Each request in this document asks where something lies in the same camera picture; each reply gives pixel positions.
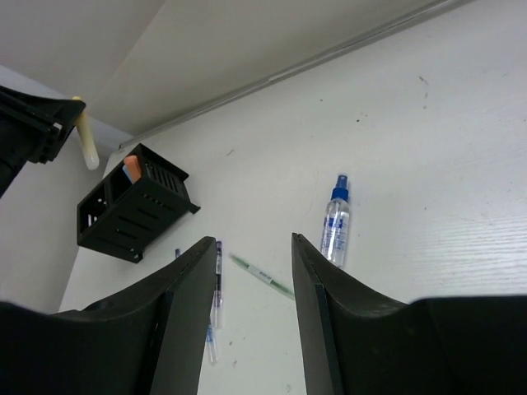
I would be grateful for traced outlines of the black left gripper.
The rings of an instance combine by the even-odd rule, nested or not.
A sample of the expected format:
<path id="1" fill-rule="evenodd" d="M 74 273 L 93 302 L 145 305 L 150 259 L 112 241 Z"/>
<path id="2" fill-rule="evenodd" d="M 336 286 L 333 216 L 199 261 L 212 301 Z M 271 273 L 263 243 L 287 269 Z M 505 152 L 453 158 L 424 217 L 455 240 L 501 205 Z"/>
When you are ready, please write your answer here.
<path id="1" fill-rule="evenodd" d="M 1 193 L 24 165 L 56 158 L 86 104 L 52 99 L 1 87 Z"/>

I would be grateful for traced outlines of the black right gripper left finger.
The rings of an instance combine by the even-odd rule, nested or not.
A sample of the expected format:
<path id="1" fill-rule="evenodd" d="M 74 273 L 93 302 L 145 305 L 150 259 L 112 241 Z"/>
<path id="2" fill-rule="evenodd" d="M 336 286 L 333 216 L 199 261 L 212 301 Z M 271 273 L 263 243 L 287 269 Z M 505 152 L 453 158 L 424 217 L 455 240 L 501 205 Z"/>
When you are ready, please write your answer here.
<path id="1" fill-rule="evenodd" d="M 4 394 L 195 394 L 215 287 L 216 241 L 82 310 L 1 305 Z"/>

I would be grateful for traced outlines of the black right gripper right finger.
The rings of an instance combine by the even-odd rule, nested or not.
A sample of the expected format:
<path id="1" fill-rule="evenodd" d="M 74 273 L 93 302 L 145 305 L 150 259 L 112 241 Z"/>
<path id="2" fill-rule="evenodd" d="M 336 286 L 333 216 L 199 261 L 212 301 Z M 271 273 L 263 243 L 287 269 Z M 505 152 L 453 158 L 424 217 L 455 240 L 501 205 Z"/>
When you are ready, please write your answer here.
<path id="1" fill-rule="evenodd" d="M 523 394 L 526 298 L 405 304 L 330 263 L 304 236 L 291 263 L 309 394 Z"/>

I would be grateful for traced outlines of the yellow highlighter marker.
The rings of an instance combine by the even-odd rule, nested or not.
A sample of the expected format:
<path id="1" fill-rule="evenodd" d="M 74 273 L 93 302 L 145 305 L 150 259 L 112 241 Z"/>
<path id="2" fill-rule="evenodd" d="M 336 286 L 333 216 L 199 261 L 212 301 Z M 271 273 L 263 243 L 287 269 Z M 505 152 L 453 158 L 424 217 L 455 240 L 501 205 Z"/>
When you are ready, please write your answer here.
<path id="1" fill-rule="evenodd" d="M 97 170 L 100 165 L 100 158 L 96 149 L 93 133 L 91 131 L 90 120 L 87 111 L 84 109 L 76 121 L 76 128 L 80 138 L 82 154 L 89 170 Z"/>

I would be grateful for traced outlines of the clear blue spray bottle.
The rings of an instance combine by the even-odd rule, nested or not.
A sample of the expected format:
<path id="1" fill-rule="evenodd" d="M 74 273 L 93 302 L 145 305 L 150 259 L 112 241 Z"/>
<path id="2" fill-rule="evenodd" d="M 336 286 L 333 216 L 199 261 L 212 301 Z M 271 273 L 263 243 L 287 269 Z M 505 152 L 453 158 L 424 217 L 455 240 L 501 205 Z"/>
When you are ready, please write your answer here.
<path id="1" fill-rule="evenodd" d="M 347 252 L 350 208 L 350 183 L 345 174 L 339 174 L 325 209 L 319 251 L 334 266 L 342 268 Z"/>

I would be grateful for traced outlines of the orange capped glue stick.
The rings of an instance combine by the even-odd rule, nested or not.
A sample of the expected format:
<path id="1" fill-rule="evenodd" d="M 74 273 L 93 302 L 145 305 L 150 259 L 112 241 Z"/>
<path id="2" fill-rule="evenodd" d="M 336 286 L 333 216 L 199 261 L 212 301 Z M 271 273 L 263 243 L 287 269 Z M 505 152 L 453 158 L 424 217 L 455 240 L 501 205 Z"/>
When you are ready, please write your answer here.
<path id="1" fill-rule="evenodd" d="M 142 177 L 142 170 L 139 159 L 135 155 L 126 156 L 123 160 L 122 170 L 128 180 L 135 184 Z"/>

